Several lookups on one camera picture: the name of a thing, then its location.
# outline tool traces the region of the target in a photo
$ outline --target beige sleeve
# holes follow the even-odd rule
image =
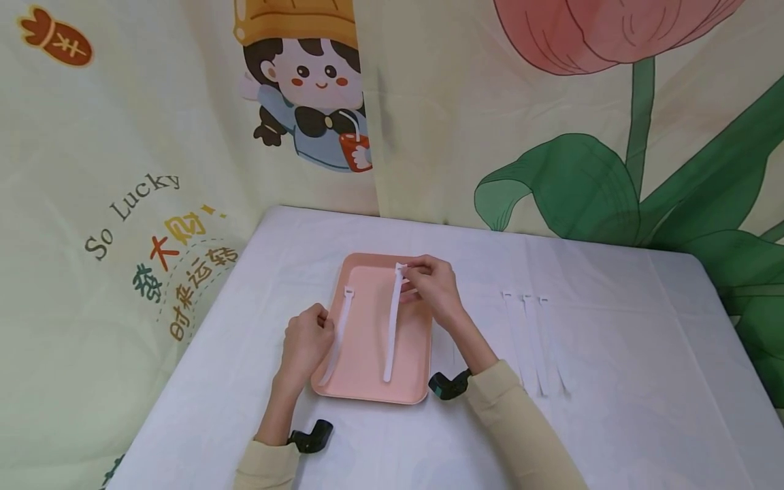
[[[251,441],[234,475],[234,490],[289,490],[296,476],[296,445],[268,446]]]
[[[524,490],[587,490],[583,477],[506,361],[472,376],[468,403]]]

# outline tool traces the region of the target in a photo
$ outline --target pink tulip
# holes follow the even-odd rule
[[[596,73],[703,36],[743,0],[495,0],[514,48],[551,74]]]

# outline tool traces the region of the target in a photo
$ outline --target yellow hat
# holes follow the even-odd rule
[[[327,38],[357,49],[351,0],[234,0],[234,36],[243,46],[268,38]]]

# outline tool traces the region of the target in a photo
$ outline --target sleeve cuff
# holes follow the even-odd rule
[[[294,443],[285,446],[268,446],[250,441],[237,471],[262,477],[271,474],[295,475],[299,464],[299,451]]]
[[[466,395],[474,407],[492,405],[512,388],[521,386],[520,378],[503,359],[491,368],[468,379]]]

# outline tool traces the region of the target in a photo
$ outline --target white cable tie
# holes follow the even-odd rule
[[[517,374],[520,376],[520,380],[525,385],[525,379],[523,377],[523,354],[520,352],[521,342],[518,338],[519,330],[523,328],[523,322],[520,319],[519,311],[520,307],[520,298],[518,295],[514,294],[511,291],[501,291],[501,297],[503,297],[503,304],[506,307],[506,321],[509,323],[509,330],[512,335],[512,344],[514,345],[514,357],[517,359]],[[513,312],[513,309],[517,307],[517,314]]]
[[[530,294],[523,295],[525,324],[528,327],[528,339],[531,342],[531,350],[534,353],[534,365],[536,366],[536,378],[539,381],[539,392],[543,397],[546,397],[550,393],[550,383],[547,380],[547,364],[544,360],[542,338],[539,335],[539,319],[532,298],[533,296]]]
[[[387,360],[384,364],[384,382],[392,379],[392,364],[394,363],[394,338],[397,331],[397,308],[400,306],[400,288],[403,285],[403,264],[394,264],[394,288],[392,289],[392,304],[390,305],[390,324],[387,328]]]
[[[561,350],[561,345],[556,341],[555,334],[553,334],[552,322],[550,320],[550,307],[547,298],[540,296],[539,304],[542,305],[542,313],[544,316],[544,330],[547,334],[547,341],[550,343],[550,348],[553,350],[555,356],[555,366],[558,370],[558,378],[561,379],[561,387],[564,393],[571,393],[574,387],[572,386],[572,378],[568,373],[568,363],[565,360],[564,353]]]
[[[329,363],[327,370],[318,382],[318,386],[323,387],[335,372],[335,367],[338,364],[338,357],[340,356],[340,346],[343,344],[343,334],[346,331],[346,323],[348,322],[348,312],[351,309],[351,300],[354,298],[354,289],[346,286],[343,288],[343,307],[340,308],[340,320],[338,320],[338,331],[335,337],[335,342],[332,344],[332,353],[329,356]]]

